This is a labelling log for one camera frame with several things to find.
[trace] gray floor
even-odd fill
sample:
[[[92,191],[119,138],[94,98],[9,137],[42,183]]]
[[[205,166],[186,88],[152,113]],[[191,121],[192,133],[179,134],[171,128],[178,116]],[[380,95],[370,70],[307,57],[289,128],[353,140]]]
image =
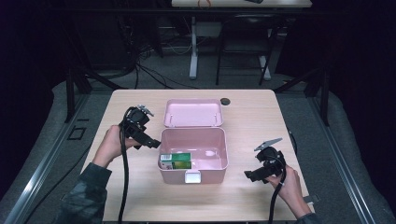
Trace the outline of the gray floor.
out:
[[[274,89],[282,85],[285,79],[290,79],[287,76],[274,74],[276,60],[273,60],[270,64],[273,78],[262,86],[258,85],[258,76],[221,77],[220,85],[216,86],[214,43],[215,40],[212,39],[202,42],[199,51],[198,78],[195,80],[189,79],[189,52],[176,54],[169,49],[165,51],[163,58],[152,53],[141,63],[161,75],[183,84],[178,85],[168,80],[167,85],[175,89],[188,89],[187,86],[199,89]],[[281,43],[282,38],[280,37],[275,58],[279,53]],[[112,79],[112,81],[132,89],[135,86],[135,73]],[[63,124],[66,112],[65,85],[62,83],[54,88],[55,100],[45,127],[19,176],[0,202],[0,222],[15,220],[12,217],[20,211],[13,209],[14,206],[21,202],[21,195],[23,196],[23,193],[26,192],[24,191],[25,187],[36,168],[53,148],[59,148],[59,154],[54,155],[49,172],[42,176],[41,179],[44,181],[39,186],[40,188],[29,191],[33,192],[32,197],[23,206],[18,207],[22,211],[18,220],[24,220],[27,217],[26,214],[83,155],[85,148],[91,143],[111,94],[110,89],[101,83],[95,80],[91,80],[91,83],[92,94],[78,96],[80,110],[73,122],[68,125]],[[137,88],[163,89],[163,85],[140,71]],[[329,101],[331,126],[324,127],[318,118],[317,99],[305,98],[302,93],[303,89],[304,83],[290,91],[278,94],[276,97],[286,124],[296,139],[297,157],[308,190],[320,198],[320,202],[315,204],[315,209],[323,223],[396,223],[388,204],[373,187],[361,162],[359,149],[341,102],[331,94]],[[85,130],[80,140],[73,140],[76,138],[73,134],[78,134],[76,128]],[[31,217],[30,223],[50,223],[52,221],[59,207],[59,199],[73,187],[82,163],[81,161],[38,207]],[[352,181],[348,179],[348,174],[353,177]]]

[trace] hand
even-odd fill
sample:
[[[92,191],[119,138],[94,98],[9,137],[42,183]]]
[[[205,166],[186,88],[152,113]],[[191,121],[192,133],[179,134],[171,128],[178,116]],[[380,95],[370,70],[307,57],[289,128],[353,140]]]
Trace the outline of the hand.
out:
[[[280,182],[280,177],[281,176],[268,176],[265,179],[269,181],[274,188],[276,188]],[[288,165],[286,165],[286,179],[284,181],[284,185],[280,189],[279,196],[283,201],[285,201],[296,218],[311,213],[311,209],[303,198],[300,177],[298,176],[297,171]]]
[[[134,139],[125,139],[126,148],[140,146],[140,143]],[[106,132],[106,135],[96,151],[95,157],[92,163],[107,168],[107,166],[121,155],[121,143],[120,143],[120,127],[118,125],[112,125]]]

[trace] person's left hand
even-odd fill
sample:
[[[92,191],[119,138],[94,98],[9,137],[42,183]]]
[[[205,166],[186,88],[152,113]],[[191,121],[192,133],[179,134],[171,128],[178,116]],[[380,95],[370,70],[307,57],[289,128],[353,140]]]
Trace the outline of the person's left hand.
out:
[[[125,146],[127,148],[140,146],[141,144],[136,142],[134,139],[125,138]],[[92,163],[105,167],[121,155],[121,143],[120,143],[120,127],[119,125],[112,125],[106,132],[106,135],[96,151],[95,157]]]

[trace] sleeve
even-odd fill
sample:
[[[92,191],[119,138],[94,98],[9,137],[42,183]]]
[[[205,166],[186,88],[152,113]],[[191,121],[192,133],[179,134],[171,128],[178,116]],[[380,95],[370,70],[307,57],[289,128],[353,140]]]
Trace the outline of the sleeve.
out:
[[[102,223],[111,171],[90,163],[61,202],[55,223]]]
[[[321,221],[317,214],[310,213],[298,218],[297,221],[294,222],[294,224],[321,224]]]

